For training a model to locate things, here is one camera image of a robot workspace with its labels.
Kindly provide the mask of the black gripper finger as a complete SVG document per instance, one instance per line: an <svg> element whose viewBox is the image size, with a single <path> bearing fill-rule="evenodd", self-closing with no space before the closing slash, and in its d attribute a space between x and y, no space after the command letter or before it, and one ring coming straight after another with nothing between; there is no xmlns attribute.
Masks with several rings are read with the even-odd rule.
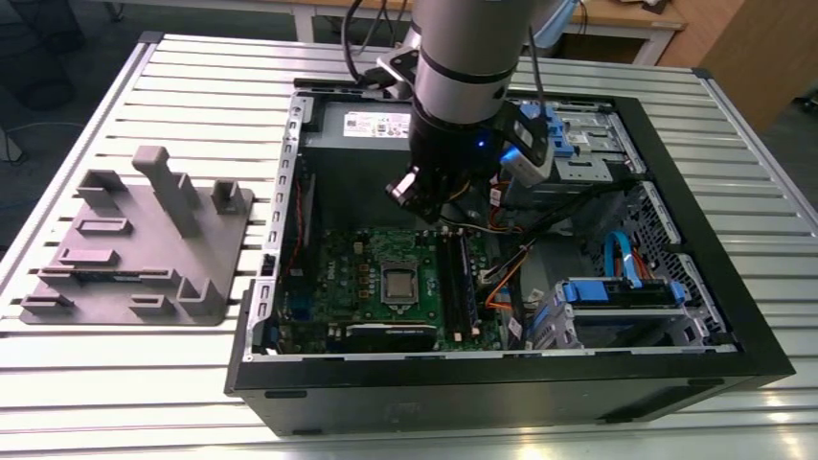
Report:
<svg viewBox="0 0 818 460"><path fill-rule="evenodd" d="M446 191L446 177L434 169L422 169L417 165L412 165L406 174L386 185L389 198L428 223L440 220Z"/></svg>

